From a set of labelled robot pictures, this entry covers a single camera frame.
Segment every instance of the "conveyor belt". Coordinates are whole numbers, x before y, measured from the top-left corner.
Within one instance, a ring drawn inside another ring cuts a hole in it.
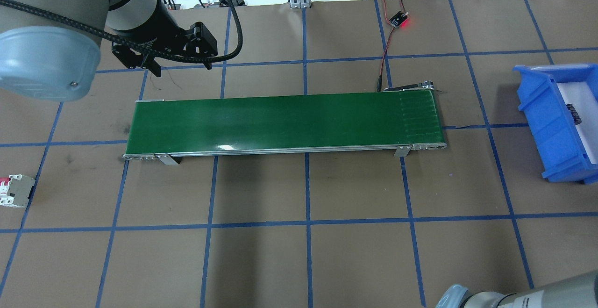
[[[446,147],[431,89],[139,101],[125,159]]]

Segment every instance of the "blue plastic cap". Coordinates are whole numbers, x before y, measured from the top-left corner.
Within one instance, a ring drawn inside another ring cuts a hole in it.
[[[0,88],[54,101],[81,99],[100,63],[91,38],[58,27],[23,27],[0,34]]]
[[[468,295],[469,289],[461,285],[452,285],[444,293],[436,308],[459,308]]]

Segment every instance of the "gray robot arm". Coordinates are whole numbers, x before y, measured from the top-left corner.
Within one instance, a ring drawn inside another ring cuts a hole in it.
[[[216,39],[207,27],[201,22],[188,30],[178,27],[160,0],[0,4],[0,87],[37,99],[70,101],[86,95],[100,59],[99,36],[109,35],[99,33],[105,25],[120,37],[111,38],[112,51],[126,67],[148,69],[157,76],[160,66],[154,57],[203,63],[210,69],[212,61],[230,59],[241,50],[240,43],[231,54],[216,57]],[[238,28],[236,12],[233,17]]]

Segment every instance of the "blue bin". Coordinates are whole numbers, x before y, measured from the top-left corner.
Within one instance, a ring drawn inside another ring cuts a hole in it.
[[[598,181],[598,65],[519,65],[513,70],[521,73],[519,110],[544,163],[542,176],[550,182]]]

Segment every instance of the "grid floor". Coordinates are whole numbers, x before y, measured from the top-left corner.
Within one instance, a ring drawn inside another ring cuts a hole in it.
[[[0,175],[37,183],[0,208],[0,307],[431,307],[452,283],[510,293],[598,268],[598,184],[541,179],[511,71],[598,62],[596,3],[405,0],[384,84],[434,81],[449,148],[401,159],[119,159],[137,99],[372,91],[378,1],[241,7],[243,52],[210,71],[163,61],[156,78],[103,44],[79,101],[2,92]],[[173,16],[235,46],[225,8]]]

